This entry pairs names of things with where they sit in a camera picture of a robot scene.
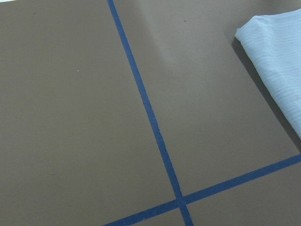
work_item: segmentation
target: blue painter's tape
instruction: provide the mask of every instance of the blue painter's tape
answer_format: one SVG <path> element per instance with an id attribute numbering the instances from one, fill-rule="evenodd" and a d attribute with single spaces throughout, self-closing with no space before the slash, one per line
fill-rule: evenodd
<path id="1" fill-rule="evenodd" d="M 158 148 L 160 150 L 160 153 L 161 153 L 161 156 L 162 156 L 162 159 L 163 159 L 163 162 L 164 162 L 164 165 L 165 165 L 165 168 L 166 168 L 166 171 L 167 171 L 170 183 L 172 185 L 172 188 L 173 188 L 176 200 L 178 202 L 180 211 L 182 213 L 185 225 L 186 226 L 192 226 L 193 223 L 192 223 L 190 214 L 188 212 L 185 200 L 184 200 L 183 195 L 181 193 L 179 182 L 178 182 L 178 179 L 177 179 L 177 177 L 175 175 L 173 165 L 171 163 L 171 160 L 169 158 L 168 152 L 166 150 L 165 142 L 164 142 L 163 137 L 162 137 L 162 135 L 160 133 L 159 126 L 158 126 L 158 123 L 157 123 L 157 120 L 156 120 L 156 117 L 155 117 L 155 113 L 154 113 L 154 111 L 153 111 L 153 109 L 152 109 L 152 107 L 150 105 L 151 104 L 150 100 L 149 100 L 149 98 L 147 96 L 147 93 L 146 93 L 146 90 L 145 90 L 142 78 L 140 76 L 140 73 L 139 73 L 137 64 L 135 62 L 132 50 L 131 50 L 131 48 L 130 48 L 130 46 L 128 44 L 126 34 L 125 34 L 124 30 L 123 30 L 123 27 L 122 27 L 122 24 L 121 24 L 121 21 L 120 21 L 120 18 L 118 16 L 118 13 L 117 13 L 117 10 L 115 8 L 113 0 L 108 0 L 108 4 L 109 4 L 110 10 L 111 10 L 113 19 L 115 21 L 115 25 L 116 25 L 116 28 L 118 30 L 118 33 L 119 33 L 119 36 L 120 36 L 123 48 L 124 48 L 124 50 L 126 52 L 128 62 L 129 62 L 130 67 L 132 69 L 133 76 L 135 78 L 137 87 L 139 89 L 140 96 L 141 96 L 141 99 L 142 99 L 143 104 L 144 104 L 144 108 L 145 108 L 147 116 L 149 118 L 152 131 L 154 133 L 156 142 L 158 144 Z"/>
<path id="2" fill-rule="evenodd" d="M 140 221 L 143 221 L 145 219 L 149 219 L 152 217 L 155 217 L 157 215 L 160 215 L 162 213 L 166 213 L 168 211 L 174 210 L 178 208 L 178 202 L 176 200 L 167 202 L 165 204 L 156 206 L 154 208 L 151 208 L 149 210 L 140 212 L 140 213 L 136 213 L 134 215 L 131 215 L 127 218 L 123 218 L 117 221 L 114 221 L 112 223 L 109 223 L 107 225 L 104 226 L 128 226 L 128 225 L 133 225 L 136 224 Z"/>
<path id="3" fill-rule="evenodd" d="M 297 164 L 301 162 L 301 155 L 296 155 L 294 157 L 282 160 L 280 162 L 274 163 L 272 165 L 263 167 L 261 169 L 257 169 L 255 171 L 252 171 L 250 173 L 241 175 L 237 178 L 233 178 L 231 180 L 222 182 L 220 184 L 205 188 L 203 190 L 200 190 L 198 192 L 189 194 L 184 197 L 187 204 L 204 199 L 206 197 L 209 197 L 213 194 L 228 190 L 230 188 L 236 187 L 238 185 L 244 184 L 246 182 L 249 182 L 251 180 L 261 178 L 265 175 L 268 175 L 270 173 L 276 172 L 278 170 L 284 169 L 286 167 L 292 166 L 294 164 Z"/>

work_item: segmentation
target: white cloth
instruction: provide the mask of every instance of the white cloth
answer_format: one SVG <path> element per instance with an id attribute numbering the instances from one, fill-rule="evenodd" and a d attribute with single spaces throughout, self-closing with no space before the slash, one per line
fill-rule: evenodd
<path id="1" fill-rule="evenodd" d="M 254 16 L 235 37 L 301 138 L 301 9 Z"/>

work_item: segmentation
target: blue tape strip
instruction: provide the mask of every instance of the blue tape strip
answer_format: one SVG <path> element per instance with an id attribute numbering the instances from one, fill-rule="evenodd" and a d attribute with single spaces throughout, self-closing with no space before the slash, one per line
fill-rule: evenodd
<path id="1" fill-rule="evenodd" d="M 131 69 L 132 69 L 137 87 L 138 87 L 139 92 L 140 92 L 141 99 L 142 99 L 143 104 L 144 104 L 144 108 L 145 108 L 147 116 L 149 118 L 152 131 L 155 135 L 156 142 L 158 144 L 158 147 L 159 147 L 159 150 L 160 150 L 160 153 L 161 153 L 161 156 L 162 156 L 162 159 L 163 159 L 163 162 L 164 162 L 164 165 L 165 165 L 170 183 L 171 183 L 172 188 L 174 190 L 176 200 L 177 200 L 179 208 L 181 210 L 185 225 L 186 226 L 192 226 L 193 223 L 192 223 L 190 214 L 188 212 L 186 203 L 184 201 L 184 198 L 182 196 L 180 186 L 179 186 L 179 182 L 178 182 L 178 179 L 177 179 L 177 177 L 175 175 L 175 172 L 174 172 L 174 168 L 172 166 L 171 160 L 170 160 L 169 155 L 167 153 L 165 142 L 164 142 L 163 137 L 160 133 L 159 126 L 158 126 L 158 123 L 157 123 L 157 120 L 156 120 L 156 117 L 155 117 L 155 113 L 154 113 L 154 111 L 153 111 L 153 109 L 150 105 L 151 104 L 150 100 L 147 96 L 143 81 L 141 79 L 141 76 L 140 76 L 140 73 L 139 73 L 139 70 L 138 70 L 138 67 L 137 67 L 137 64 L 135 62 L 132 50 L 131 50 L 131 48 L 128 44 L 126 34 L 123 30 L 123 27 L 122 27 L 122 24 L 121 24 L 121 21 L 120 21 L 120 18 L 118 16 L 118 13 L 117 13 L 117 10 L 115 8 L 113 0 L 108 0 L 108 4 L 109 4 L 109 7 L 110 7 L 112 16 L 114 18 L 115 25 L 116 25 L 116 28 L 118 30 L 123 48 L 126 52 L 128 62 L 131 66 Z"/>
<path id="2" fill-rule="evenodd" d="M 167 202 L 165 204 L 156 206 L 154 208 L 151 208 L 149 210 L 131 215 L 127 218 L 123 218 L 117 221 L 114 221 L 112 223 L 109 223 L 107 225 L 104 226 L 128 226 L 128 225 L 133 225 L 136 224 L 138 222 L 141 222 L 145 219 L 149 219 L 152 217 L 155 217 L 157 215 L 160 215 L 162 213 L 166 213 L 168 211 L 174 210 L 178 208 L 178 202 L 176 200 Z"/>
<path id="3" fill-rule="evenodd" d="M 264 168 L 257 169 L 252 172 L 246 173 L 237 178 L 234 178 L 234 179 L 222 182 L 220 184 L 205 188 L 198 192 L 189 194 L 189 195 L 185 196 L 184 199 L 186 200 L 187 204 L 190 204 L 192 202 L 199 201 L 201 199 L 204 199 L 211 195 L 217 194 L 219 192 L 226 191 L 228 189 L 231 189 L 238 185 L 244 184 L 246 182 L 255 180 L 257 178 L 261 178 L 270 173 L 282 170 L 286 167 L 295 165 L 299 162 L 301 162 L 301 155 L 296 155 L 294 157 L 282 160 L 280 162 L 274 163 L 274 164 L 266 166 Z M 140 221 L 143 221 L 145 219 L 155 217 L 159 214 L 166 213 L 166 212 L 174 210 L 176 208 L 178 208 L 178 204 L 177 204 L 176 200 L 174 200 L 174 201 L 162 204 L 160 206 L 151 208 L 149 210 L 131 215 L 127 218 L 117 220 L 113 223 L 110 223 L 110 224 L 107 224 L 104 226 L 128 226 L 128 225 L 132 225 L 132 224 L 138 223 Z"/>
<path id="4" fill-rule="evenodd" d="M 263 167 L 261 169 L 257 169 L 255 171 L 252 171 L 250 173 L 241 175 L 237 178 L 233 178 L 231 180 L 222 182 L 220 184 L 205 188 L 203 190 L 200 190 L 198 192 L 189 194 L 184 197 L 187 204 L 199 201 L 201 199 L 204 199 L 206 197 L 209 197 L 213 194 L 228 190 L 230 188 L 236 187 L 238 185 L 244 184 L 246 182 L 249 182 L 251 180 L 261 178 L 265 175 L 268 175 L 270 173 L 276 172 L 278 170 L 284 169 L 286 167 L 292 166 L 294 164 L 297 164 L 301 162 L 301 155 L 296 155 L 294 157 L 282 160 L 280 162 L 274 163 L 272 165 Z"/>

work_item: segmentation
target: white fabric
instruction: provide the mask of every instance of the white fabric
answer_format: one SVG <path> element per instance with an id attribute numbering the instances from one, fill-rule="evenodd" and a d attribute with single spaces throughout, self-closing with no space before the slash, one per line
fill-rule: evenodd
<path id="1" fill-rule="evenodd" d="M 235 37 L 301 138 L 301 9 L 254 16 Z"/>

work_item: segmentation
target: folded fabric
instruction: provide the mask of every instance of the folded fabric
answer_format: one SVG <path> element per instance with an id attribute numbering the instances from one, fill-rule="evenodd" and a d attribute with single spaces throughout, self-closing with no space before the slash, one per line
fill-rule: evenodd
<path id="1" fill-rule="evenodd" d="M 254 16 L 235 37 L 301 138 L 301 9 Z"/>

